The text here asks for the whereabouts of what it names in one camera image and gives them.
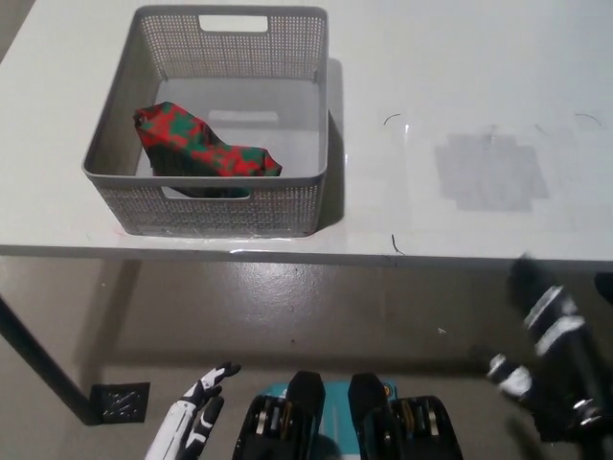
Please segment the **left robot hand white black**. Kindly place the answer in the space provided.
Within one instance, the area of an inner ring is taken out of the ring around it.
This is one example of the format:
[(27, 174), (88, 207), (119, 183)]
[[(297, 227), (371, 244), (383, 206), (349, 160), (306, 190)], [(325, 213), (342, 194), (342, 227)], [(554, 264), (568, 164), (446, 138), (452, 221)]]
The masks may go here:
[(199, 459), (224, 405), (220, 383), (240, 369), (227, 361), (198, 379), (170, 406), (145, 459)]

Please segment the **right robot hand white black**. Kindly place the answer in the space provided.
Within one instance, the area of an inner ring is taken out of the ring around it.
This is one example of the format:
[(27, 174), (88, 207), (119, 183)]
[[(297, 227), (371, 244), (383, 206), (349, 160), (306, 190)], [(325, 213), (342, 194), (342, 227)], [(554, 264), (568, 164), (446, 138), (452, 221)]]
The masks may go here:
[(537, 363), (529, 368), (499, 353), (488, 380), (533, 416), (542, 441), (575, 444), (586, 459), (611, 458), (612, 375), (575, 299), (528, 255), (512, 263), (507, 289)]

